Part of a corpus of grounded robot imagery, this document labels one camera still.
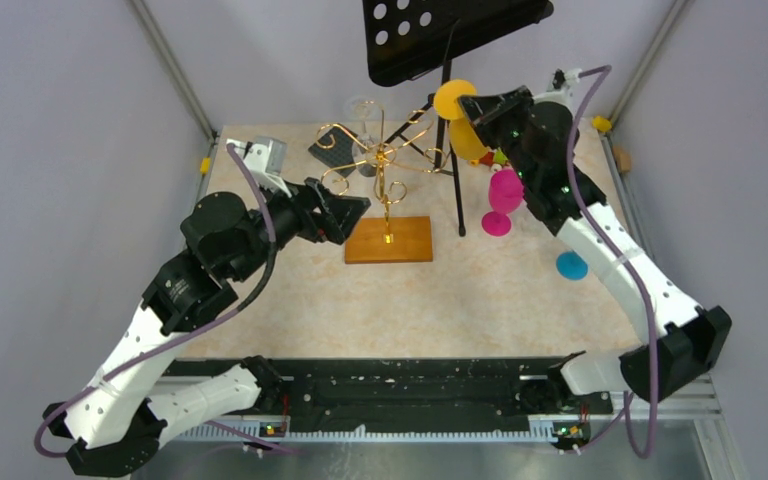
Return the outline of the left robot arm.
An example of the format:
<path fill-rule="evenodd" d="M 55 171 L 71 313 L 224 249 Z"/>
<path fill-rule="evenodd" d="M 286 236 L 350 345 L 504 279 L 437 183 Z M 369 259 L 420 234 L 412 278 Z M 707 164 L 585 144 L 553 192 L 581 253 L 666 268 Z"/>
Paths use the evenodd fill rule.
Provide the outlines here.
<path fill-rule="evenodd" d="M 202 198 L 182 222 L 185 249 L 152 279 L 94 378 L 76 398 L 46 408 L 43 429 L 70 441 L 64 457 L 76 475 L 124 477 L 196 426 L 236 411 L 285 407 L 282 378 L 260 356 L 173 393 L 153 391 L 189 341 L 262 293 L 291 240 L 341 245 L 371 205 L 313 178 L 283 192 L 260 190 L 259 197 L 257 210 L 232 192 Z"/>

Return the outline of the yellow plastic wine glass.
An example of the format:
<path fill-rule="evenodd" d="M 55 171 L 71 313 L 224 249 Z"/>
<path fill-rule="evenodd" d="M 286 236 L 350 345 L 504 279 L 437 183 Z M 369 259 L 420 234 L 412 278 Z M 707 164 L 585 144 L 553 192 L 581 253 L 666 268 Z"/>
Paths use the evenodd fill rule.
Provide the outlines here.
<path fill-rule="evenodd" d="M 480 141 L 470 125 L 458 99 L 477 94 L 474 85 L 466 80 L 453 79 L 443 83 L 434 94 L 433 108 L 438 116 L 448 122 L 450 144 L 454 153 L 462 159 L 477 164 L 489 149 Z"/>

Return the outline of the blue plastic wine glass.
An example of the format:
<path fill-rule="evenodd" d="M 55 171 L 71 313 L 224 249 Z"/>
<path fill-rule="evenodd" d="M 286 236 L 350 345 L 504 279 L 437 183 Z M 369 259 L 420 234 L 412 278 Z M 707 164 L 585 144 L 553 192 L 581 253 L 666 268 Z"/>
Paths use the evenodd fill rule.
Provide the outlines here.
<path fill-rule="evenodd" d="M 583 258 L 574 251 L 561 253 L 555 260 L 558 273 L 567 280 L 580 281 L 589 273 L 589 266 Z"/>

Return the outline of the pink plastic wine glass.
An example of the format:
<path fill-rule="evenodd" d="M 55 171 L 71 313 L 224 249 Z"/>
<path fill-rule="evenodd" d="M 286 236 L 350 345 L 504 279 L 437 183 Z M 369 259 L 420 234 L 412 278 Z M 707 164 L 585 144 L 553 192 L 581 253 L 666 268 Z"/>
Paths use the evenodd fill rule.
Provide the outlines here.
<path fill-rule="evenodd" d="M 510 214 L 524 201 L 524 186 L 512 169 L 493 174 L 488 189 L 490 211 L 481 220 L 484 231 L 494 237 L 507 235 L 512 228 Z"/>

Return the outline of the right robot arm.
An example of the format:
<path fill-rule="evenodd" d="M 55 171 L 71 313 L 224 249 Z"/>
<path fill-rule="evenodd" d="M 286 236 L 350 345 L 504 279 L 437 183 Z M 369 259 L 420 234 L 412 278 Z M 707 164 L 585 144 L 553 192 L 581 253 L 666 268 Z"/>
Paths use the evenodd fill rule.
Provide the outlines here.
<path fill-rule="evenodd" d="M 473 143 L 501 151 L 535 219 L 574 251 L 627 315 L 640 344 L 571 354 L 546 385 L 549 404 L 572 412 L 587 394 L 619 389 L 661 402 L 717 363 L 733 321 L 671 281 L 624 229 L 604 192 L 574 164 L 578 121 L 558 91 L 526 87 L 461 94 L 455 122 Z"/>

